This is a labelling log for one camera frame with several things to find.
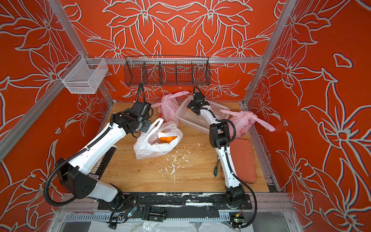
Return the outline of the plain pink plastic bag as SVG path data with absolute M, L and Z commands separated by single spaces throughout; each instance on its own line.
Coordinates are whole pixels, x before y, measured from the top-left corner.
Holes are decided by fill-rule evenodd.
M 173 121 L 179 126 L 179 119 L 176 117 L 176 112 L 179 108 L 179 103 L 176 100 L 177 97 L 183 95 L 188 95 L 189 91 L 180 91 L 175 94 L 164 95 L 160 102 L 152 105 L 153 108 L 158 107 L 159 117 L 162 118 L 165 122 Z

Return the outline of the pink printed plastic bag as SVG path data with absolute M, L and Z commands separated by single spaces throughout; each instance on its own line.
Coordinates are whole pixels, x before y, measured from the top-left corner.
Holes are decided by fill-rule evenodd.
M 235 138 L 242 138 L 245 134 L 248 133 L 250 128 L 254 125 L 255 122 L 262 125 L 265 129 L 273 132 L 275 127 L 267 123 L 264 120 L 261 120 L 257 115 L 251 111 L 240 111 L 233 112 L 229 110 L 221 110 L 222 113 L 229 114 L 232 117 L 230 121 L 234 124 L 236 132 L 234 132 L 233 127 L 230 127 L 230 136 Z

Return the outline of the white plastic bag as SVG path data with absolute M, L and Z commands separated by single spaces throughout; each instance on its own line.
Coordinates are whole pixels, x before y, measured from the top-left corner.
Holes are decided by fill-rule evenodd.
M 162 131 L 177 135 L 178 138 L 169 144 L 161 143 L 157 137 Z M 181 142 L 182 138 L 183 133 L 175 122 L 165 122 L 162 118 L 158 118 L 150 125 L 148 132 L 142 133 L 134 144 L 136 159 L 144 160 L 167 155 Z

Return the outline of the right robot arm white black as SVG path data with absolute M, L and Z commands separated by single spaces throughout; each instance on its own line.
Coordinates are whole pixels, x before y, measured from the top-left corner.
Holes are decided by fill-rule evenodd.
M 229 226 L 241 230 L 253 224 L 258 211 L 257 198 L 254 191 L 243 182 L 235 170 L 231 157 L 231 143 L 236 138 L 236 127 L 229 119 L 218 119 L 211 109 L 211 105 L 206 101 L 200 88 L 193 88 L 193 100 L 187 105 L 196 115 L 201 115 L 209 124 L 209 140 L 211 146 L 216 150 L 223 172 L 226 189 L 226 202 L 228 207 L 240 208 L 243 212 L 243 202 L 245 201 L 245 188 L 247 188 L 254 200 L 254 211 L 251 219 L 247 223 L 239 222 L 236 218 L 229 222 Z

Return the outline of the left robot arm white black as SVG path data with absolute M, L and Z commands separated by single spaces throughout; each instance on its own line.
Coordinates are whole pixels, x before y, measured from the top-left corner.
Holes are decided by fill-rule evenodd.
M 115 185 L 94 179 L 89 173 L 109 149 L 126 135 L 138 138 L 142 132 L 147 132 L 153 112 L 151 103 L 146 101 L 144 85 L 140 83 L 131 108 L 111 114 L 109 123 L 91 142 L 69 158 L 56 161 L 54 170 L 45 181 L 45 201 L 51 206 L 61 207 L 76 199 L 90 198 L 111 212 L 125 211 L 130 201 L 125 198 L 123 191 Z M 54 177 L 58 177 L 61 185 L 73 195 L 72 198 L 64 202 L 52 199 L 49 189 Z

